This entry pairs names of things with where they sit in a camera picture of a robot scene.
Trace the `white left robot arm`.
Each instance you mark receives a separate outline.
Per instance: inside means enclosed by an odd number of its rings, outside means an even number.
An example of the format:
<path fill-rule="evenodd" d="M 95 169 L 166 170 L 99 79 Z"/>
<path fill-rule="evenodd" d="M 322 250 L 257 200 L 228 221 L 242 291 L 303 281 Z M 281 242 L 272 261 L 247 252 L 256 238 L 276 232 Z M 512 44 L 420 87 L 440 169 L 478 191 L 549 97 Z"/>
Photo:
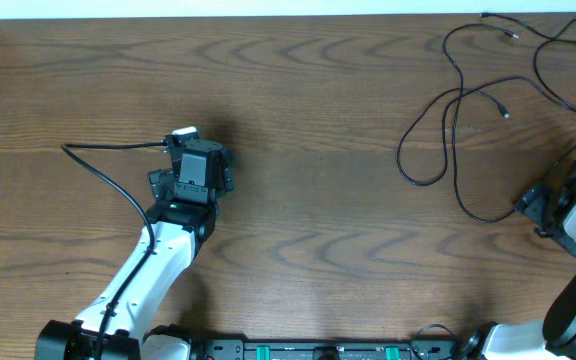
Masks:
<path fill-rule="evenodd" d="M 190 341 L 148 327 L 175 280 L 214 231 L 218 200 L 234 188 L 229 151 L 195 135 L 169 135 L 169 169 L 149 173 L 149 209 L 137 245 L 109 285 L 70 323 L 49 321 L 37 359 L 188 359 Z"/>

